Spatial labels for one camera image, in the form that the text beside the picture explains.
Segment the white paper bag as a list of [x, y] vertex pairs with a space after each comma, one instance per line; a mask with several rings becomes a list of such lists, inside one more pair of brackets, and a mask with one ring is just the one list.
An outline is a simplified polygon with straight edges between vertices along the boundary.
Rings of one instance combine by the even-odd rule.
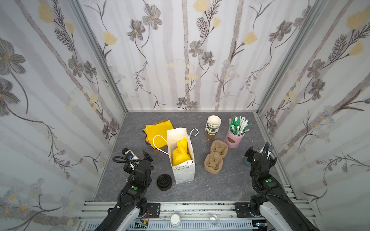
[[[177, 184], [195, 179], [196, 164], [191, 138], [197, 136], [198, 133], [198, 129], [188, 132], [187, 128], [176, 128], [167, 131], [167, 138], [156, 135], [152, 140], [157, 150], [169, 156], [174, 180]], [[167, 151], [158, 146], [157, 139], [165, 142]]]

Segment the stack of black lids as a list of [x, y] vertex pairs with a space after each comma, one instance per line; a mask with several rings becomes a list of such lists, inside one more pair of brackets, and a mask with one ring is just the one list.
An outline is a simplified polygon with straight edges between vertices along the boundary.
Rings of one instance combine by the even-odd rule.
[[172, 178], [169, 174], [162, 174], [157, 178], [157, 187], [161, 191], [167, 191], [172, 187]]

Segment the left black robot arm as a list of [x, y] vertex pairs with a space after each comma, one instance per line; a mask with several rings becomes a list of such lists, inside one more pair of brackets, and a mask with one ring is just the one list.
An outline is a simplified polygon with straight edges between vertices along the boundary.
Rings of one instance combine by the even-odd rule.
[[108, 210], [97, 231], [127, 231], [136, 219], [139, 219], [136, 224], [141, 229], [147, 229], [149, 225], [150, 210], [145, 194], [152, 183], [153, 159], [145, 151], [143, 159], [127, 148], [121, 152], [122, 155], [113, 157], [112, 161], [124, 164], [123, 169], [129, 177], [117, 196], [116, 205]]

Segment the brown pulp cup carrier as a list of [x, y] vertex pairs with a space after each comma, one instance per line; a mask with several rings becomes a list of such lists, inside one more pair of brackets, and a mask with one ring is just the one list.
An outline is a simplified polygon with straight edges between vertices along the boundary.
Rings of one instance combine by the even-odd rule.
[[215, 140], [210, 149], [210, 153], [206, 156], [204, 161], [204, 168], [212, 174], [217, 174], [222, 169], [224, 158], [228, 152], [228, 145], [220, 140]]

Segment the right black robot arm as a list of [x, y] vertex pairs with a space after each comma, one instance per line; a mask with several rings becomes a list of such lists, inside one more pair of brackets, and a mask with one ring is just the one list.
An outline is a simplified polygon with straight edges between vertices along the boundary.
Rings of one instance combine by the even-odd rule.
[[277, 158], [270, 156], [269, 143], [261, 152], [249, 147], [244, 156], [251, 164], [251, 185], [257, 193], [250, 199], [251, 215], [264, 217], [276, 231], [318, 231], [319, 228], [306, 218], [270, 174]]

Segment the single yellow napkin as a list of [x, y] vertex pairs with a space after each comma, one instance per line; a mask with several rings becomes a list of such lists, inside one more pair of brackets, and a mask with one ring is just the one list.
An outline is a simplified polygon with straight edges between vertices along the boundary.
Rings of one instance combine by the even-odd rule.
[[188, 153], [188, 140], [184, 137], [177, 142], [177, 148], [172, 152], [172, 166], [178, 166], [184, 162], [190, 161], [191, 157]]

